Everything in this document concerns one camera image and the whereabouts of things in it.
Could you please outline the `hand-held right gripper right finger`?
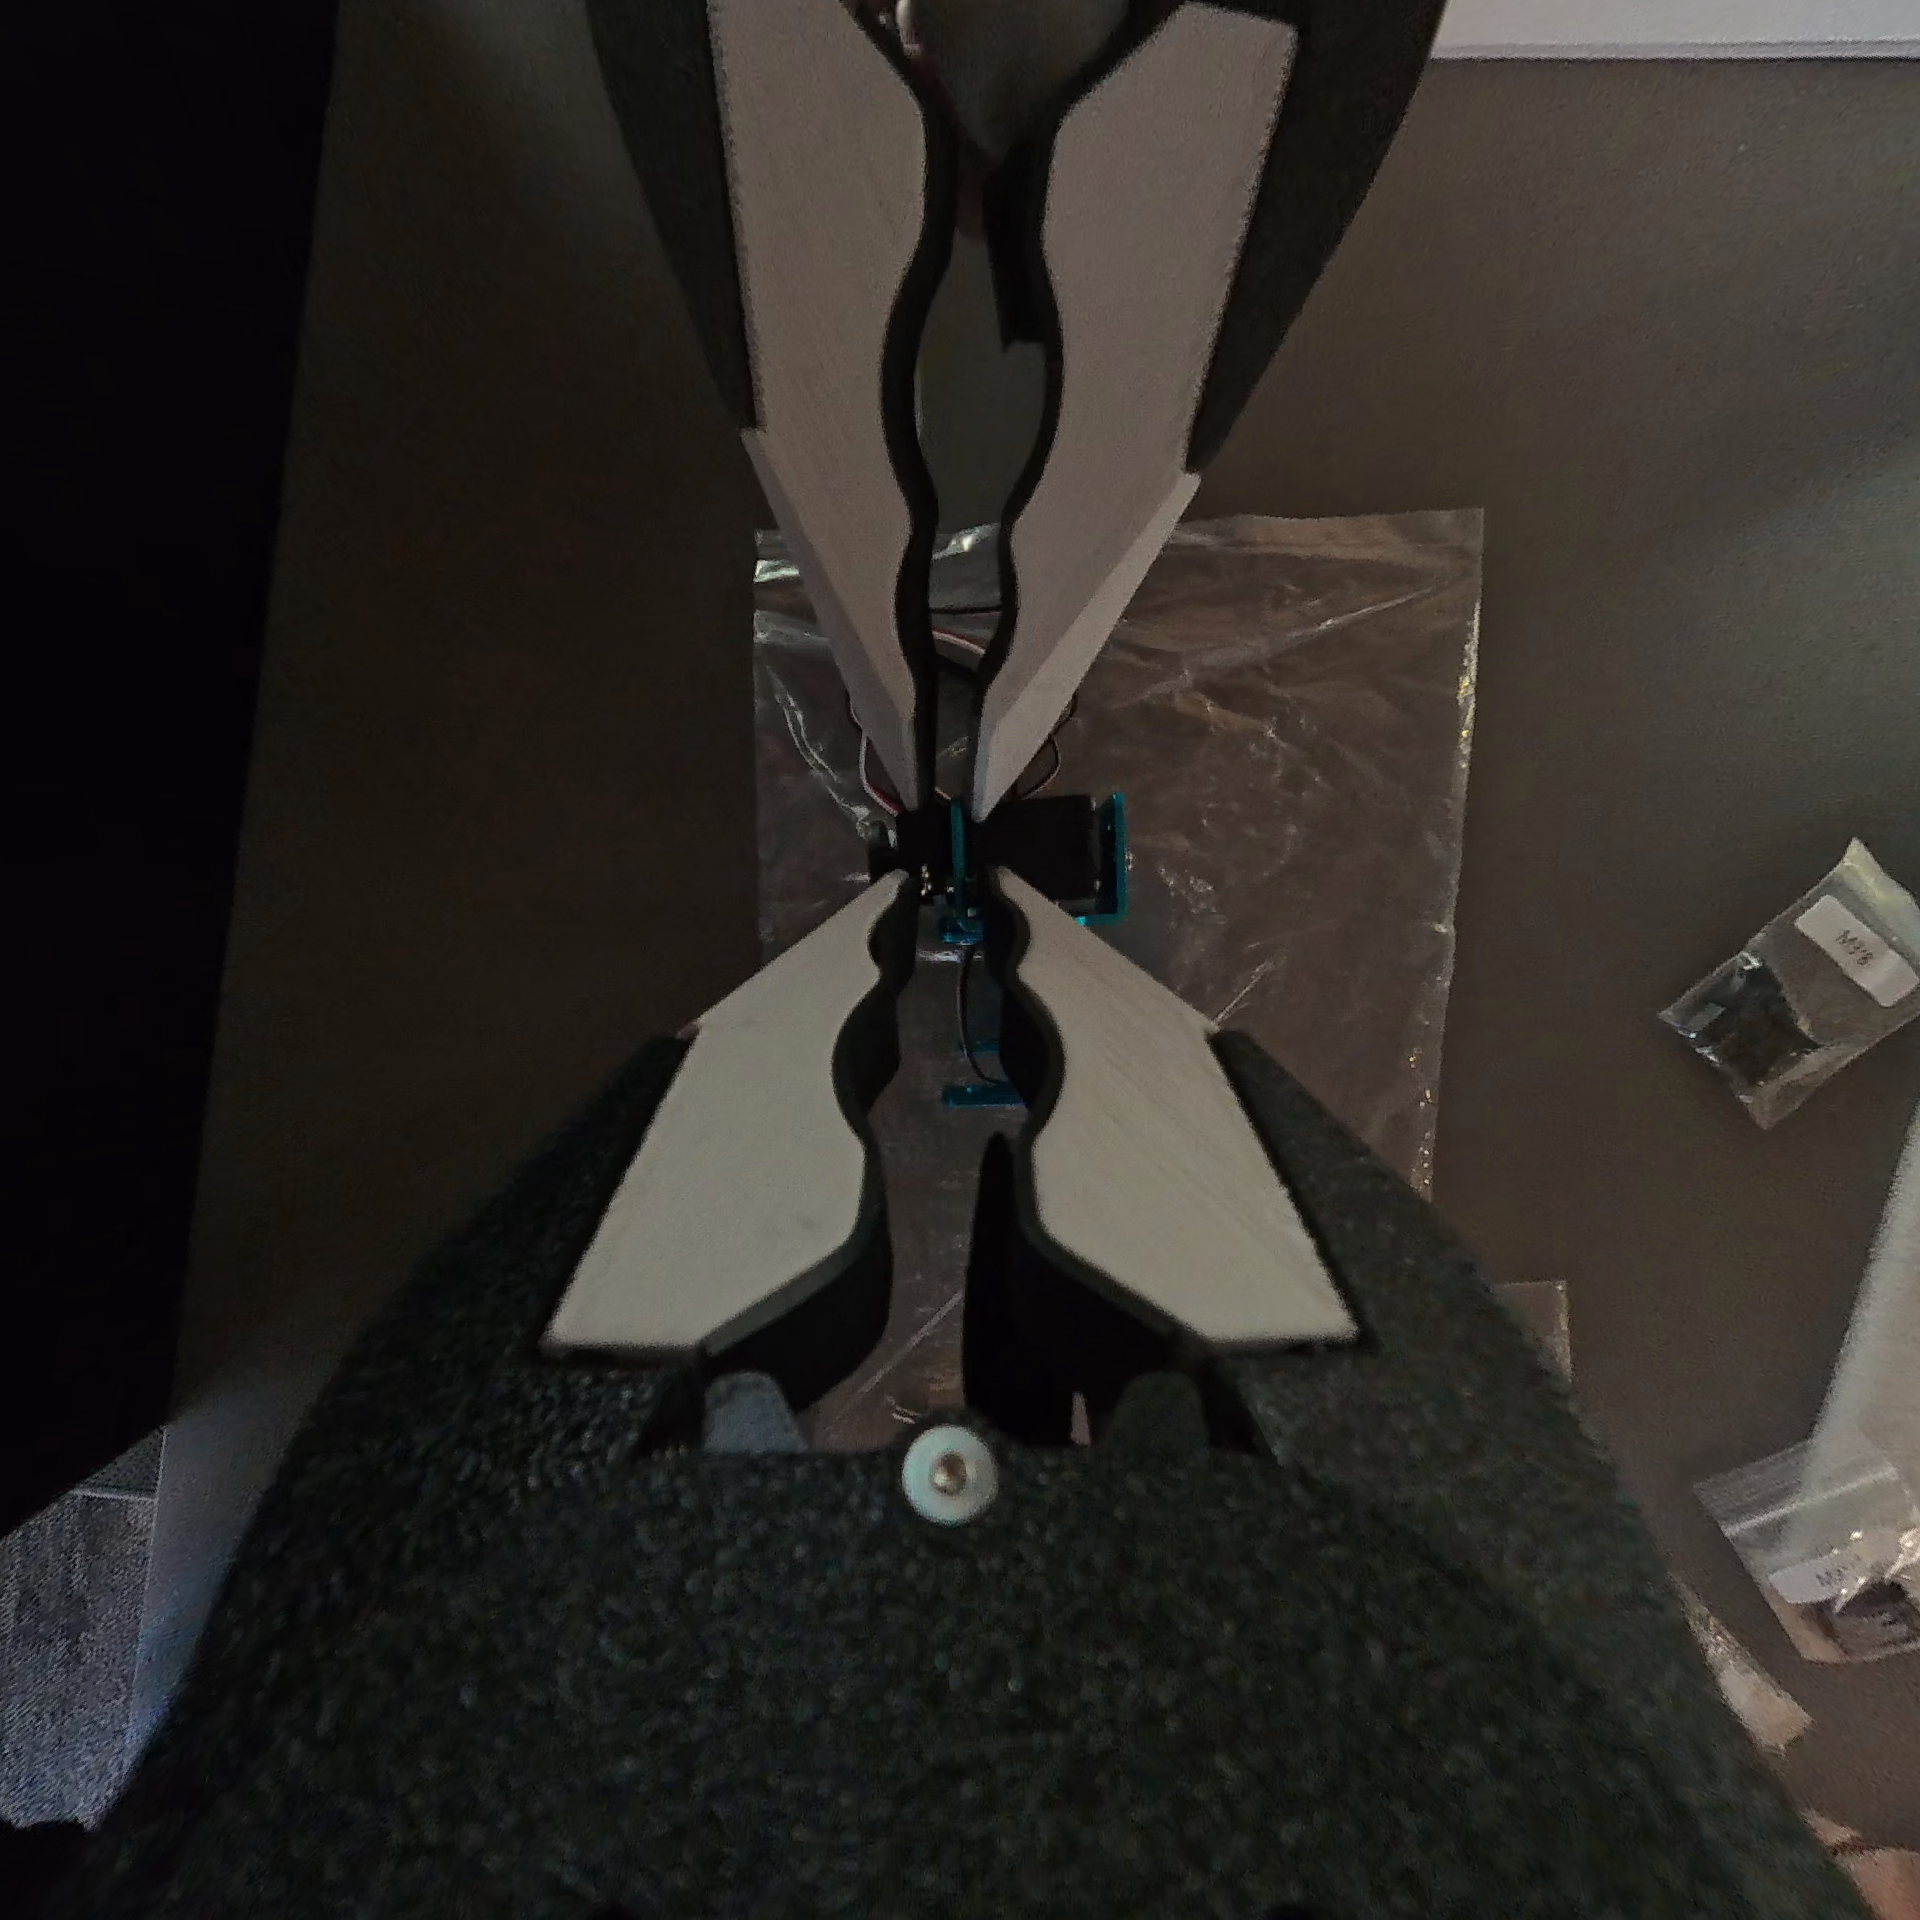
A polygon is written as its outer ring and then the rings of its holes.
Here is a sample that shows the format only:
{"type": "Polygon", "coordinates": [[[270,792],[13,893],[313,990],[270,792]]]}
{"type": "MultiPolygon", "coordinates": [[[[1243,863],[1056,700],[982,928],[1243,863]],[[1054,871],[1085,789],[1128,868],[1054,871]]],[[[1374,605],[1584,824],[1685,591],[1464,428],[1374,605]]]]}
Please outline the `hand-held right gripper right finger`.
{"type": "Polygon", "coordinates": [[[1358,1325],[1216,1053],[1216,1025],[1021,877],[1002,1058],[1027,1102],[1021,1202],[1043,1254],[1204,1353],[1353,1342],[1358,1325]]]}

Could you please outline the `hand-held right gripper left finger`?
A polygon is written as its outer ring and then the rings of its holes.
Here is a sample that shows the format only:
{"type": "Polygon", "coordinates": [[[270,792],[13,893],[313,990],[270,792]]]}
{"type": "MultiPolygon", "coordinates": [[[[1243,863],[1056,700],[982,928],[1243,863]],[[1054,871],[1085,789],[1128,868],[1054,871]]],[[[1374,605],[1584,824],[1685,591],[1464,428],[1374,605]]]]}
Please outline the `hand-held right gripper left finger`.
{"type": "Polygon", "coordinates": [[[884,872],[683,1038],[547,1324],[548,1354],[866,1358],[894,1250],[870,1112],[920,886],[884,872]]]}

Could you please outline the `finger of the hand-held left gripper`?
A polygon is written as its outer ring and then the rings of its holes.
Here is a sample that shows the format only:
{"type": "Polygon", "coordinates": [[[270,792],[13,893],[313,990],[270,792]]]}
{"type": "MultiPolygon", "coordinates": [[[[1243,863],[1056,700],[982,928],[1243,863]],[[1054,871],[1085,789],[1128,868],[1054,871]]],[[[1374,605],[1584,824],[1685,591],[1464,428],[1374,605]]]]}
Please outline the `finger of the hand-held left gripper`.
{"type": "Polygon", "coordinates": [[[1002,537],[1014,605],[980,689],[979,821],[1065,714],[1198,488],[1189,438],[1296,42],[1278,18],[1182,4],[1062,113],[1041,214],[1059,412],[1002,537]]]}
{"type": "Polygon", "coordinates": [[[954,142],[899,41],[850,6],[706,13],[752,370],[744,438],[856,717],[920,808],[940,504],[917,361],[954,239],[954,142]]]}

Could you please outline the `blue perforated metal bracket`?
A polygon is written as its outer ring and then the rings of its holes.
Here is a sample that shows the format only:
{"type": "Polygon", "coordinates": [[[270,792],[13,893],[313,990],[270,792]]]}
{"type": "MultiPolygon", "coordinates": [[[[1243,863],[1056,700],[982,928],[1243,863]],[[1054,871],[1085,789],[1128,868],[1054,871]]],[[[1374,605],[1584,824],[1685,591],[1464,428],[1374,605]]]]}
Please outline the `blue perforated metal bracket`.
{"type": "Polygon", "coordinates": [[[920,872],[921,898],[936,909],[940,956],[954,962],[954,1024],[960,1064],[941,1087],[954,1112],[998,1112],[1019,1094],[1002,1062],[1002,990],[987,966],[987,918],[976,836],[960,800],[908,812],[899,853],[920,872]]]}

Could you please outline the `white instruction manual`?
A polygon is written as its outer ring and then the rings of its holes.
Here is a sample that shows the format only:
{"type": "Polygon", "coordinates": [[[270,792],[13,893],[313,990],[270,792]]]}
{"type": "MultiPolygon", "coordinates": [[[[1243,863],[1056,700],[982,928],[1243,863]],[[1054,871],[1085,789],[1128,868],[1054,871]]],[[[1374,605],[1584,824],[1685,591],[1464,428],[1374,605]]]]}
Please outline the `white instruction manual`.
{"type": "Polygon", "coordinates": [[[1440,60],[1915,60],[1915,1],[1446,1],[1440,60]]]}

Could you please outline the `large clear plastic bag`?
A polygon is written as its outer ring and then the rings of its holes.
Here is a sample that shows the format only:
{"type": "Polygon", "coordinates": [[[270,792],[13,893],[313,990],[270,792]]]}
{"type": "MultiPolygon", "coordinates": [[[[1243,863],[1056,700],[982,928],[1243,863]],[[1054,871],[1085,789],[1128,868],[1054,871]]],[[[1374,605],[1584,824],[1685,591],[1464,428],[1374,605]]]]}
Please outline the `large clear plastic bag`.
{"type": "MultiPolygon", "coordinates": [[[[801,576],[757,534],[758,935],[772,957],[866,882],[883,814],[801,576]]],[[[1472,754],[1481,516],[1232,516],[1178,530],[1021,789],[1123,794],[1128,909],[1101,937],[1257,1039],[1427,1193],[1472,754]]],[[[896,1272],[877,1349],[809,1413],[862,1452],[960,1400],[982,1144],[1018,1104],[954,1109],[995,1064],[997,993],[921,916],[901,1068],[874,1109],[896,1272]]]]}

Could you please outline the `zip bag with black parts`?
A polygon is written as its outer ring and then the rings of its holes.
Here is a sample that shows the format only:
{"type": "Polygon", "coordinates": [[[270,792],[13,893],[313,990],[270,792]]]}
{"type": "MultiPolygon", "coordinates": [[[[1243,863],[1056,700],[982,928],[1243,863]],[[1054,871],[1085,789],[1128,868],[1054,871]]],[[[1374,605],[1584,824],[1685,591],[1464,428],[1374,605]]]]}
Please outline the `zip bag with black parts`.
{"type": "Polygon", "coordinates": [[[1915,1014],[1915,898],[1851,839],[1660,1021],[1770,1128],[1915,1014]]]}

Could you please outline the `white foam sheet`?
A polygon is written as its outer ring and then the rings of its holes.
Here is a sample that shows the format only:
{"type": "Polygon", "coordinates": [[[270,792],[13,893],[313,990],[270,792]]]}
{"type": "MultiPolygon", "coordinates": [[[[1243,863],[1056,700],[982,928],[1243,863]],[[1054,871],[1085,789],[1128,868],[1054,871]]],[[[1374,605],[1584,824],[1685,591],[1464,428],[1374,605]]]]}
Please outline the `white foam sheet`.
{"type": "Polygon", "coordinates": [[[1820,1469],[1889,1462],[1917,1494],[1917,1117],[1912,1117],[1853,1311],[1812,1428],[1820,1469]]]}

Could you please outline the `pile of clear screw bags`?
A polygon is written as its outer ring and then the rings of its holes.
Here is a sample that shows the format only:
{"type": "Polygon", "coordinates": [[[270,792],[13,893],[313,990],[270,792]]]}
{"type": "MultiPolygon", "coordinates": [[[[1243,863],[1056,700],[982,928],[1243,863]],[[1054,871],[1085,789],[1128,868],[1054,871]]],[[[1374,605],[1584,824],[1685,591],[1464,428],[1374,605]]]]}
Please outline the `pile of clear screw bags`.
{"type": "MultiPolygon", "coordinates": [[[[1569,1289],[1516,1282],[1494,1293],[1572,1378],[1569,1289]]],[[[1795,1444],[1700,1478],[1694,1493],[1805,1663],[1915,1656],[1915,1496],[1882,1454],[1795,1444]]],[[[1812,1714],[1697,1585],[1685,1576],[1676,1585],[1722,1697],[1748,1741],[1768,1759],[1782,1759],[1812,1714]]],[[[1874,1916],[1915,1916],[1914,1849],[1872,1842],[1811,1808],[1805,1820],[1874,1916]]]]}

